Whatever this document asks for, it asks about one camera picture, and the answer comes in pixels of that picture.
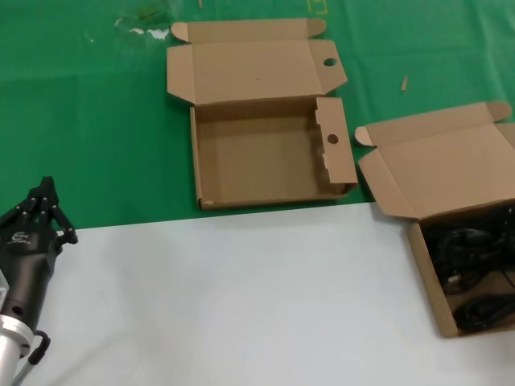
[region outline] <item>hole in box lid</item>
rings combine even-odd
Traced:
[[[336,134],[329,134],[328,135],[328,142],[335,145],[336,143],[338,143],[340,139],[338,138],[338,136]]]
[[[326,67],[332,67],[334,66],[337,62],[337,60],[335,58],[328,58],[326,59],[324,62],[323,62],[323,65],[326,66]]]

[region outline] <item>black cable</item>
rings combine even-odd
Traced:
[[[46,332],[37,330],[35,332],[35,335],[40,336],[42,340],[39,346],[36,349],[34,349],[32,354],[29,356],[29,359],[27,360],[28,363],[30,363],[32,366],[38,364],[41,361],[41,359],[45,356],[45,353],[47,352],[47,349],[50,346],[51,342]]]
[[[436,275],[446,295],[464,294],[491,272],[515,270],[515,208],[504,206],[476,218],[437,224],[424,231]],[[467,332],[492,328],[515,313],[515,294],[484,294],[458,307],[456,326]]]
[[[463,331],[477,332],[492,328],[515,313],[515,294],[477,296],[454,312],[456,326]]]

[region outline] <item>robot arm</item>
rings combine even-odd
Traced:
[[[63,245],[77,242],[75,228],[59,208],[52,177],[44,177],[25,200],[0,217],[0,271],[7,283],[0,290],[0,386],[13,384],[16,365],[31,351],[34,335],[43,341],[28,365],[36,365],[44,354],[50,339],[36,328],[48,282]],[[20,384],[30,369],[26,366],[14,384]]]

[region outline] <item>power cord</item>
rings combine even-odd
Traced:
[[[22,382],[25,380],[25,378],[27,378],[29,373],[34,368],[34,366],[38,364],[41,361],[41,359],[45,356],[45,353],[47,352],[47,349],[50,346],[51,340],[50,338],[48,338],[46,332],[36,331],[35,335],[41,337],[41,343],[36,349],[34,349],[32,354],[29,355],[27,362],[23,365],[22,369],[13,379],[13,383],[11,384],[11,386],[19,386],[20,384],[22,384]]]
[[[507,206],[480,218],[436,225],[424,232],[436,275],[446,295],[464,294],[489,273],[515,270],[515,210]],[[477,332],[491,328],[515,313],[515,294],[485,294],[454,312],[456,326]]]

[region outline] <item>empty cardboard box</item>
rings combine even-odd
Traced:
[[[357,185],[322,19],[175,23],[168,92],[190,101],[203,209],[337,199]]]
[[[415,220],[409,240],[442,335],[459,331],[454,309],[478,294],[512,293],[501,273],[490,273],[469,293],[444,294],[422,230],[439,221],[475,216],[515,199],[515,124],[504,102],[478,103],[360,127],[356,140],[376,146],[359,165],[388,216]],[[498,328],[515,329],[515,318]]]

